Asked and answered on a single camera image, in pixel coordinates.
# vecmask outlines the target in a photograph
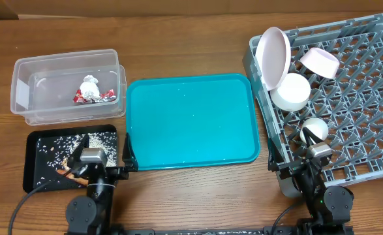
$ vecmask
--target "dish rack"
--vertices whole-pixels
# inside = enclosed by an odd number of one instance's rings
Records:
[[[249,41],[243,65],[262,110],[268,136],[286,162],[305,155],[299,139],[308,118],[321,118],[329,127],[325,140],[333,150],[323,170],[326,186],[350,185],[383,177],[383,14],[285,31],[291,45],[289,72],[302,74],[312,91],[300,111],[285,112],[270,100],[261,83],[255,58],[260,36]],[[341,62],[336,79],[329,80],[304,67],[299,59],[318,47]],[[277,178],[282,192],[298,196],[290,178]]]

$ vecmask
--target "candy wrapper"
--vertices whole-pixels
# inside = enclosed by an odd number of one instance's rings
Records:
[[[114,90],[111,89],[103,94],[100,94],[99,87],[97,86],[98,82],[99,81],[94,76],[87,75],[78,91],[76,91],[74,102],[91,104],[114,101],[116,98]]]

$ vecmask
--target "wooden table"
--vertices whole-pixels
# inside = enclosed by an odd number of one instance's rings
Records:
[[[14,63],[23,57],[113,48],[127,82],[144,78],[239,72],[249,39],[268,27],[293,29],[376,12],[263,14],[204,17],[90,18],[0,22],[0,234],[25,194],[25,142],[32,131],[110,123],[122,146],[125,118],[28,126],[10,112]],[[262,151],[251,164],[132,173],[119,182],[114,219],[126,228],[155,230],[262,228],[293,200],[267,171],[266,130],[257,107]],[[355,194],[351,225],[356,234],[383,234],[383,179],[349,187]],[[15,234],[62,234],[65,209],[84,190],[39,193],[20,210]],[[281,221],[308,217],[305,206]]]

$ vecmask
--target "clear plastic container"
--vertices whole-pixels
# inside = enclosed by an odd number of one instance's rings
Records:
[[[84,77],[97,78],[101,93],[115,91],[116,100],[96,104],[73,102]],[[29,125],[114,118],[125,114],[126,77],[115,50],[44,55],[17,60],[10,109]]]

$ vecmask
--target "teal tray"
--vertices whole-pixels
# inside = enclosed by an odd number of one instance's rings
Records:
[[[241,74],[140,80],[126,108],[139,170],[249,163],[260,152],[251,84]]]

